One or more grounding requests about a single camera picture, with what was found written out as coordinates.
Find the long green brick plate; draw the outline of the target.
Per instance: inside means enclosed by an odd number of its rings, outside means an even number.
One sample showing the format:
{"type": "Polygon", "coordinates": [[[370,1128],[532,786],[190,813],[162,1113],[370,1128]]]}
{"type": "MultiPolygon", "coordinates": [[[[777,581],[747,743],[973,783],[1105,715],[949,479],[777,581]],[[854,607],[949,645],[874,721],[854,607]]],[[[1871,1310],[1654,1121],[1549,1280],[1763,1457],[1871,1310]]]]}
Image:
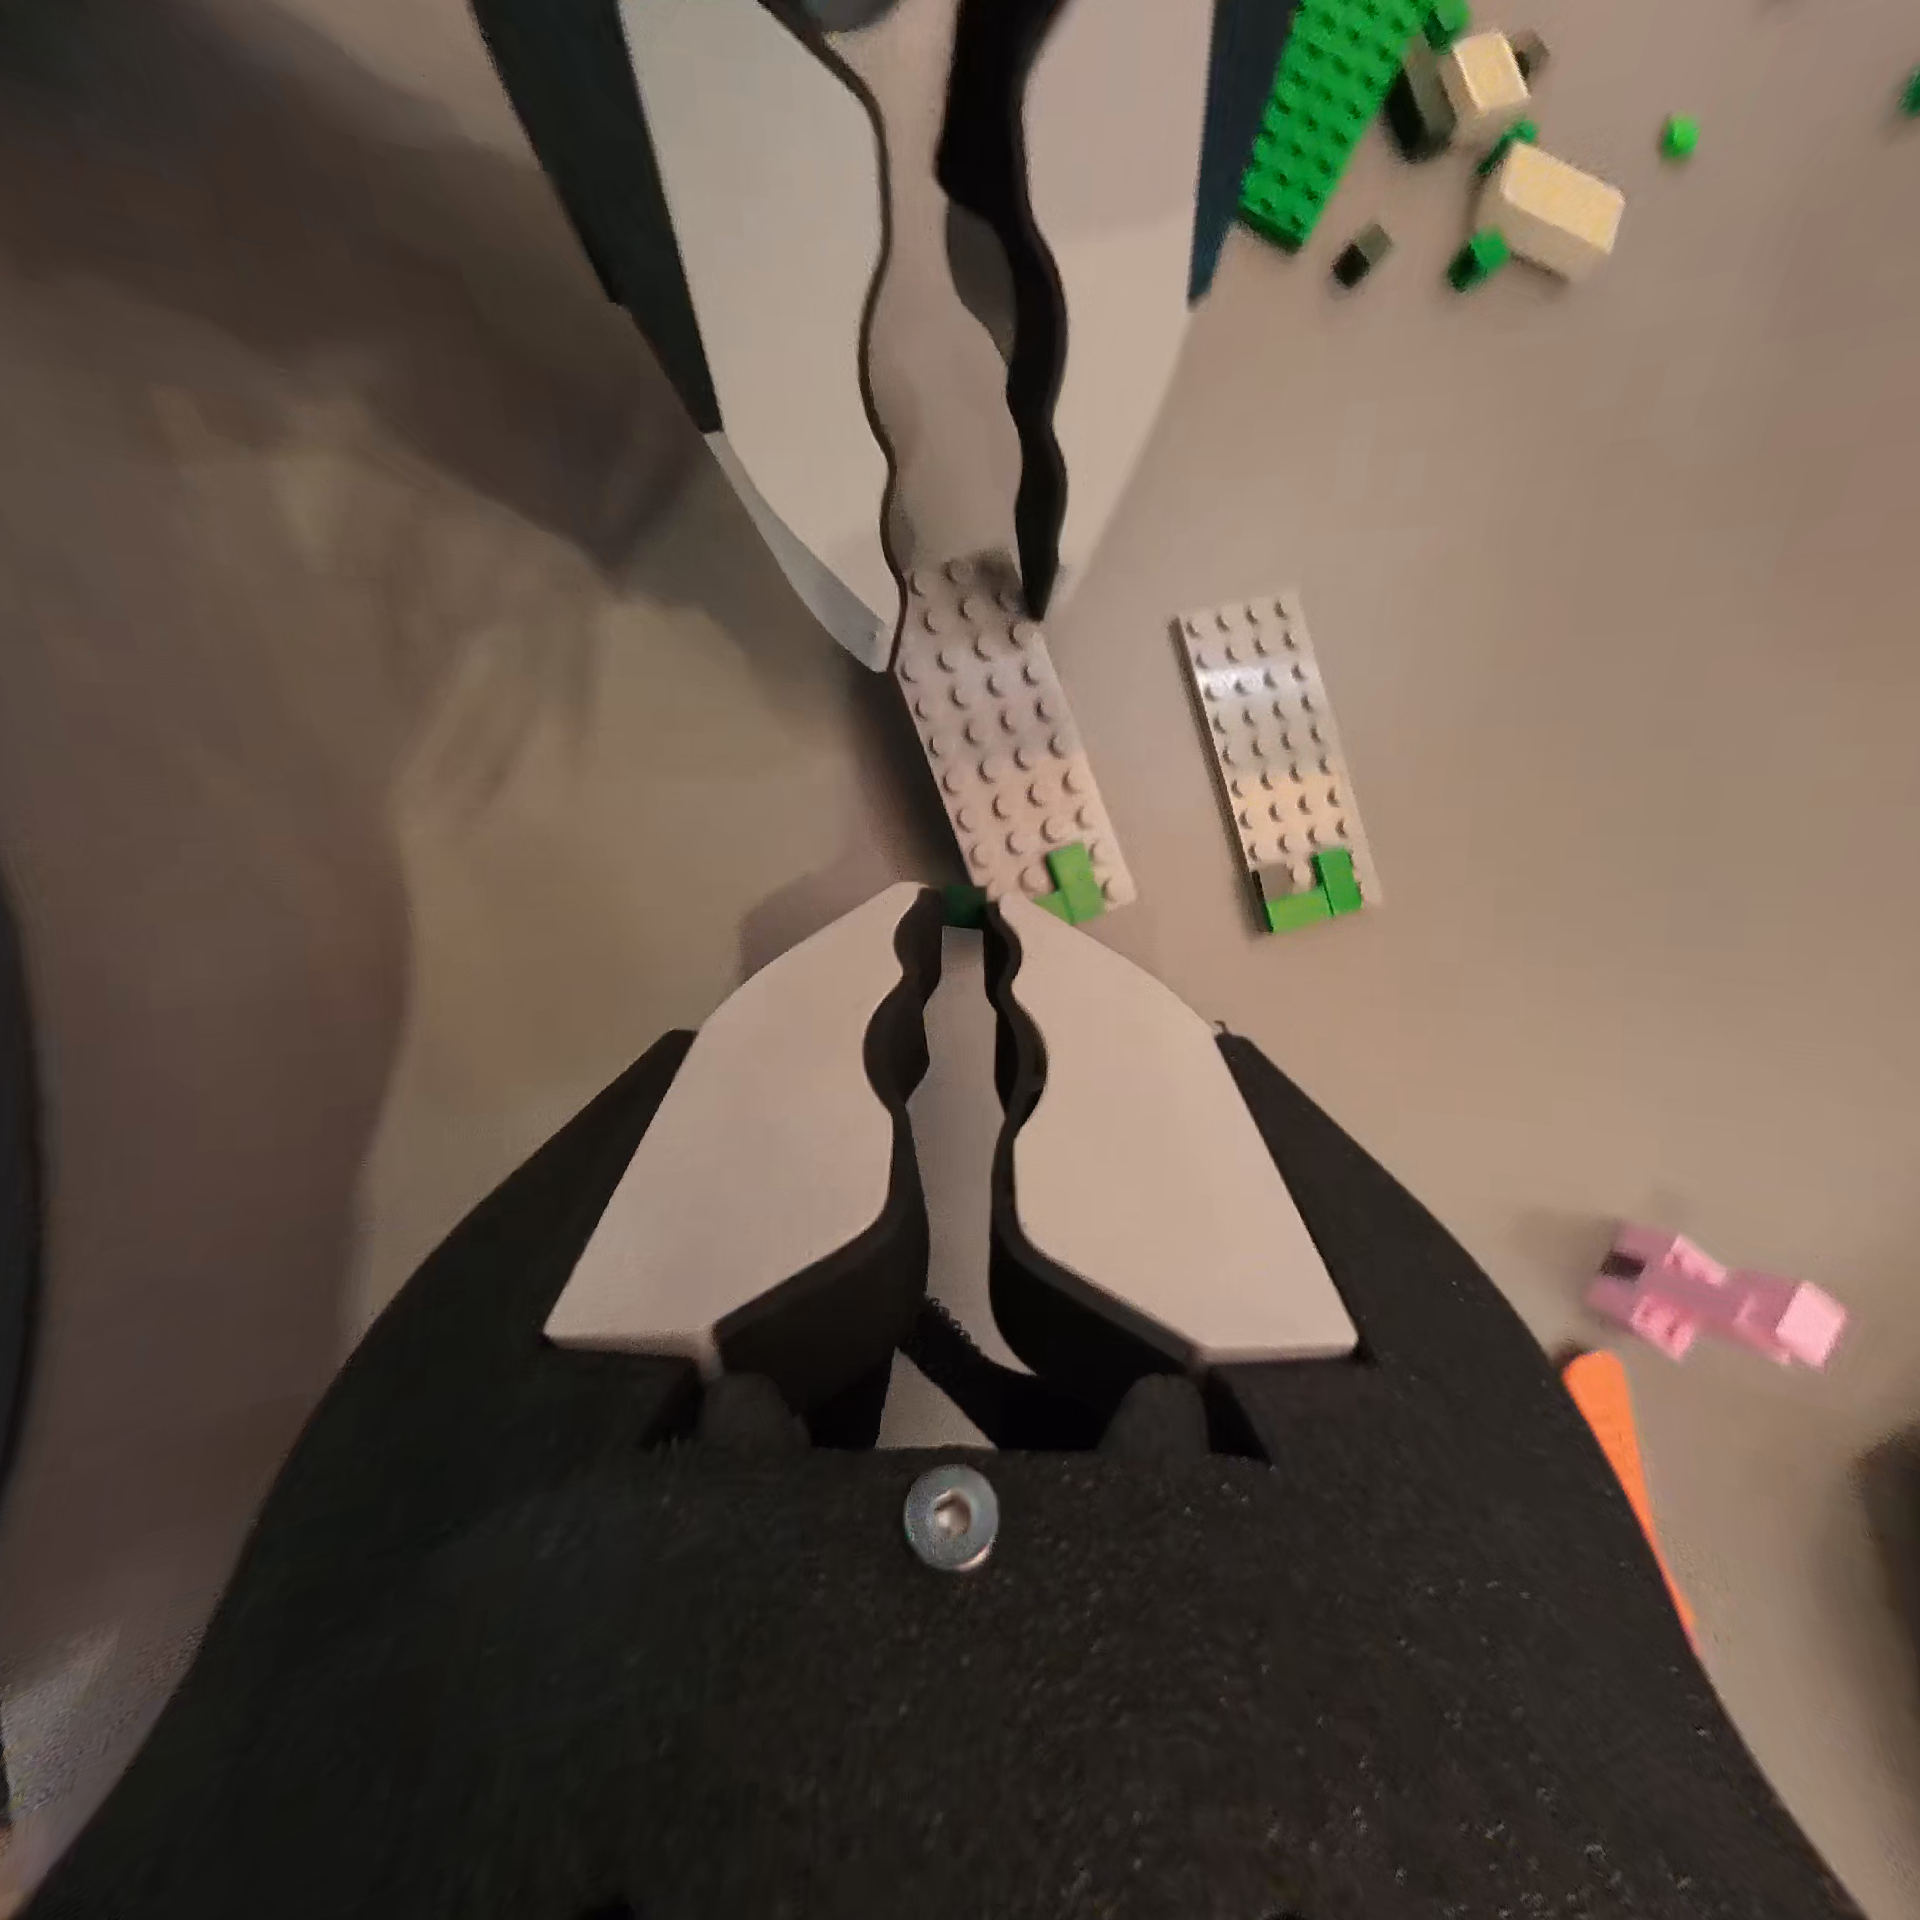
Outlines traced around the long green brick plate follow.
{"type": "Polygon", "coordinates": [[[1297,253],[1382,111],[1414,42],[1446,50],[1472,18],[1468,2],[1297,4],[1238,193],[1238,219],[1297,253]]]}

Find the pink brick pig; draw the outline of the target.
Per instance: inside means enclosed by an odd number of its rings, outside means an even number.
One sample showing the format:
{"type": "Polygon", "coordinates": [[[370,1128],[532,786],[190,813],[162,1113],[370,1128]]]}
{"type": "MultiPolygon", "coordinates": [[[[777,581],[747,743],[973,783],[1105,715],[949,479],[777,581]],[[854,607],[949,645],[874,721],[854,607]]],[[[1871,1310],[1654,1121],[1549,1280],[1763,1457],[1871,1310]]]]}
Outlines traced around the pink brick pig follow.
{"type": "Polygon", "coordinates": [[[1823,1287],[1728,1265],[1687,1236],[1641,1222],[1619,1225],[1583,1302],[1673,1362],[1710,1338],[1782,1367],[1822,1372],[1849,1326],[1823,1287]]]}

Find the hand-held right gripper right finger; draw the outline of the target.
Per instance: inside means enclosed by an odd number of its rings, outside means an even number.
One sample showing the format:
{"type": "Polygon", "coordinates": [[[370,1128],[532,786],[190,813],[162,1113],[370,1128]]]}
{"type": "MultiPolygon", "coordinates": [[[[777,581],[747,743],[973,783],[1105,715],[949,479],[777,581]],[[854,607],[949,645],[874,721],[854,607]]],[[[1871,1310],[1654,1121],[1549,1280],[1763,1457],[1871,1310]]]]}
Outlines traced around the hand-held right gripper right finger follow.
{"type": "Polygon", "coordinates": [[[987,1299],[1032,1374],[1208,1374],[1357,1348],[1220,1035],[1036,901],[987,908],[1001,1108],[987,1299]]]}

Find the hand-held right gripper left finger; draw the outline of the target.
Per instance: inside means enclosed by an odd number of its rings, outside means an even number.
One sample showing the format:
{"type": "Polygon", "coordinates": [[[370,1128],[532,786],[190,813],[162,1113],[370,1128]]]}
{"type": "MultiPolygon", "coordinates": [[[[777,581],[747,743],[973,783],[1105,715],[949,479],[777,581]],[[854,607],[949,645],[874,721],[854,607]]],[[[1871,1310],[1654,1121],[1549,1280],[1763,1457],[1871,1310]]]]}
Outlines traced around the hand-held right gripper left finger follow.
{"type": "Polygon", "coordinates": [[[546,1322],[560,1348],[703,1374],[872,1374],[927,1284],[907,1102],[944,899],[895,881],[692,1035],[546,1322]]]}

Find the grey desk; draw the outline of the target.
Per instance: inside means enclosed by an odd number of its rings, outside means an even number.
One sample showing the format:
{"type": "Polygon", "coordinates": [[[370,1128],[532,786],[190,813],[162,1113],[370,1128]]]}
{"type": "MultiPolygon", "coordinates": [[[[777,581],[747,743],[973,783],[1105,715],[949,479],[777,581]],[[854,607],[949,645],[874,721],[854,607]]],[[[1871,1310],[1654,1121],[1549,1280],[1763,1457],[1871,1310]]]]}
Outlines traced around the grey desk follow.
{"type": "MultiPolygon", "coordinates": [[[[1915,4],[1479,16],[1547,42],[1616,256],[1453,295],[1472,162],[1367,147],[1310,253],[1221,258],[1049,627],[1140,881],[1111,942],[1552,1341],[1613,1216],[1846,1303],[1825,1378],[1638,1355],[1636,1396],[1714,1678],[1904,1912],[1851,1478],[1915,1418],[1915,4]],[[1268,932],[1169,623],[1283,592],[1382,901],[1268,932]]],[[[3,5],[3,869],[52,1161],[9,1898],[421,1256],[659,1030],[947,866],[892,694],[604,298],[464,4],[3,5]]]]}

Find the cream brick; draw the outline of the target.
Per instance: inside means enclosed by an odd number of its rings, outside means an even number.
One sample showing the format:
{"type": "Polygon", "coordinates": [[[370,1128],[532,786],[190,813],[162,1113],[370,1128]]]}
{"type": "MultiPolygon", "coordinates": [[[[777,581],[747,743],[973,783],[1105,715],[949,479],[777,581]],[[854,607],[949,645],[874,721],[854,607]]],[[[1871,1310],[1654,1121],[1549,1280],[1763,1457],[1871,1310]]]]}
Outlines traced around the cream brick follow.
{"type": "Polygon", "coordinates": [[[1529,86],[1516,43],[1500,29],[1456,37],[1435,59],[1452,108],[1452,132],[1468,137],[1500,132],[1529,104],[1529,86]]]}
{"type": "Polygon", "coordinates": [[[1618,185],[1518,140],[1485,173],[1474,225],[1498,230],[1526,265],[1576,283],[1613,256],[1624,207],[1618,185]]]}

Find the grey studded brick plate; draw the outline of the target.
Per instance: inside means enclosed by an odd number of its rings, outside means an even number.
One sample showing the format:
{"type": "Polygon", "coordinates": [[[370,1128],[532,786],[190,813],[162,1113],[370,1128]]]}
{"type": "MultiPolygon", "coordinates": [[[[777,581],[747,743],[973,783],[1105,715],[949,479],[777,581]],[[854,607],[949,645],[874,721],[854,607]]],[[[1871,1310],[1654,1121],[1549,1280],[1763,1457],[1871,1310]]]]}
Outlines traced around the grey studded brick plate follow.
{"type": "Polygon", "coordinates": [[[1299,596],[1187,609],[1167,634],[1260,926],[1288,934],[1377,908],[1380,871],[1299,596]]]}
{"type": "Polygon", "coordinates": [[[1058,854],[1079,847],[1089,915],[1138,899],[1043,627],[997,559],[909,569],[892,673],[973,887],[1054,896],[1058,854]]]}

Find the orange brick separator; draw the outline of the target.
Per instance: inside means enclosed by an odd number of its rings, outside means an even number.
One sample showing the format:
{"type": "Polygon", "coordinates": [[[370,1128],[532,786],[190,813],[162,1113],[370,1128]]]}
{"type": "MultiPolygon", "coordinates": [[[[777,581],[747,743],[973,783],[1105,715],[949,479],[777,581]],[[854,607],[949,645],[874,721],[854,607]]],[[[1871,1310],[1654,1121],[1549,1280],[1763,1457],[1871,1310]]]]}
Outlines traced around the orange brick separator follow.
{"type": "Polygon", "coordinates": [[[1690,1645],[1698,1647],[1696,1617],[1690,1599],[1678,1585],[1663,1553],[1652,1491],[1643,1468],[1640,1430],[1630,1380],[1622,1358],[1613,1352],[1583,1349],[1569,1355],[1557,1369],[1568,1398],[1592,1431],[1603,1453],[1622,1496],[1643,1535],[1672,1612],[1682,1624],[1690,1645]]]}

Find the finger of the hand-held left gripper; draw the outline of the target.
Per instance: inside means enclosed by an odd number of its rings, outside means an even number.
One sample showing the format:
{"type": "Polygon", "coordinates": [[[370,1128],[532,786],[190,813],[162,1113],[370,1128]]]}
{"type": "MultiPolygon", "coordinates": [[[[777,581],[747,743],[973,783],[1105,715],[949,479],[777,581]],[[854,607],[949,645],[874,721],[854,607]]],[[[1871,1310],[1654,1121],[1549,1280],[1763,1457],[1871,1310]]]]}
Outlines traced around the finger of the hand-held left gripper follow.
{"type": "Polygon", "coordinates": [[[905,2],[874,16],[892,222],[877,421],[907,563],[1085,574],[1205,300],[1292,4],[905,2]]]}
{"type": "Polygon", "coordinates": [[[883,121],[826,4],[475,2],[602,290],[635,325],[804,607],[887,670],[899,459],[872,332],[883,121]]]}

